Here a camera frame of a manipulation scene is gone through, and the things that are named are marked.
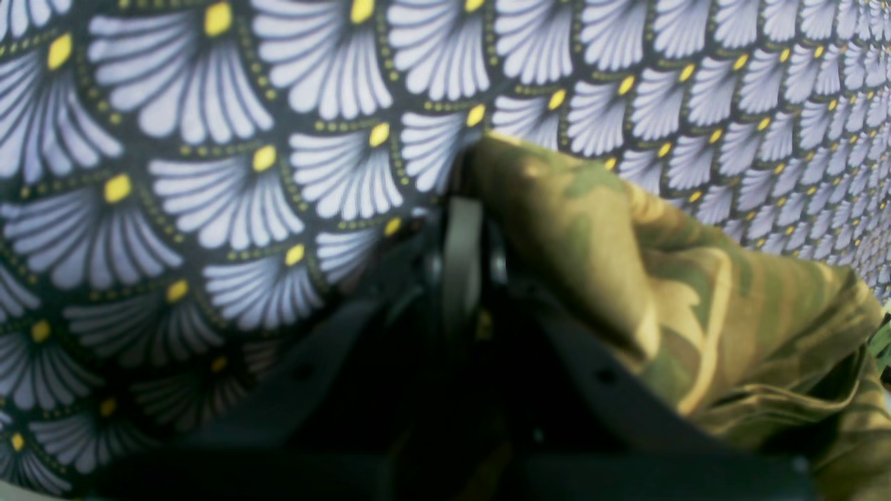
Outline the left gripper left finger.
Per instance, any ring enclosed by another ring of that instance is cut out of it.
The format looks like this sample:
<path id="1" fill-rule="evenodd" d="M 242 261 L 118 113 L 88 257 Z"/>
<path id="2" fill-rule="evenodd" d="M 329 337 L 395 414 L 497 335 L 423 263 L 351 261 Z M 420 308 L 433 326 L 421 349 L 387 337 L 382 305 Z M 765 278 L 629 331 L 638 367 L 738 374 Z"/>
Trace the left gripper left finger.
<path id="1" fill-rule="evenodd" d="M 245 402 L 106 468 L 91 498 L 391 500 L 385 447 L 448 366 L 452 229 L 448 209 L 427 214 Z"/>

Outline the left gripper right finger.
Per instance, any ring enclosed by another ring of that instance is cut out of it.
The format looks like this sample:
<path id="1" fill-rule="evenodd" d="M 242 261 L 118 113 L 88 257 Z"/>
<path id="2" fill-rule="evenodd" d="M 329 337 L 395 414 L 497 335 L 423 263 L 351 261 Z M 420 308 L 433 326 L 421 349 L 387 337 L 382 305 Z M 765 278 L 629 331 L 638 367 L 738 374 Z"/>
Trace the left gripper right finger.
<path id="1" fill-rule="evenodd" d="M 510 269 L 477 200 L 445 213 L 445 346 L 508 406 L 519 456 L 500 500 L 812 500 L 802 459 L 735 452 L 682 421 L 559 304 Z"/>

